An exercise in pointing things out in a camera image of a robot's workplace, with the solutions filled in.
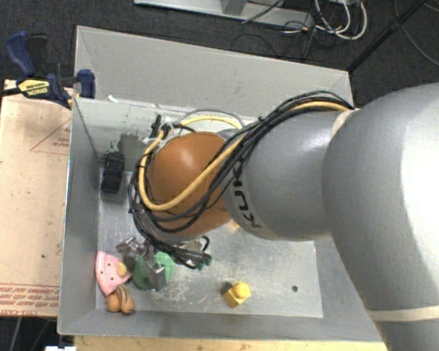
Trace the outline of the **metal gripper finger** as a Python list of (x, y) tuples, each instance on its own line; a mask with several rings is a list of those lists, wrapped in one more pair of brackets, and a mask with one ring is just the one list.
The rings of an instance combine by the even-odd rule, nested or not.
[(129, 272), (133, 272), (139, 257), (142, 255), (143, 244), (139, 243), (135, 237), (128, 237), (122, 241), (115, 249), (120, 253), (122, 263)]
[(167, 285), (166, 266), (157, 263), (155, 260), (145, 261), (144, 283), (147, 288), (154, 291), (162, 290)]

